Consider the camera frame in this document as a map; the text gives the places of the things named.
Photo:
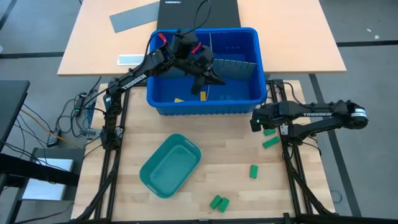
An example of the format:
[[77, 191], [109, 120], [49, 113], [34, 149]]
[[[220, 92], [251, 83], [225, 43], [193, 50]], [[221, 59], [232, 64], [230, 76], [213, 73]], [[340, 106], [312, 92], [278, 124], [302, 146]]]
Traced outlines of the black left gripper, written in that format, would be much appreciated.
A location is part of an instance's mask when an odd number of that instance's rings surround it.
[[199, 41], [194, 32], [176, 33], [170, 44], [175, 58], [174, 66], [196, 77], [206, 77], [210, 85], [225, 85], [225, 82], [213, 71], [214, 53], [211, 48]]

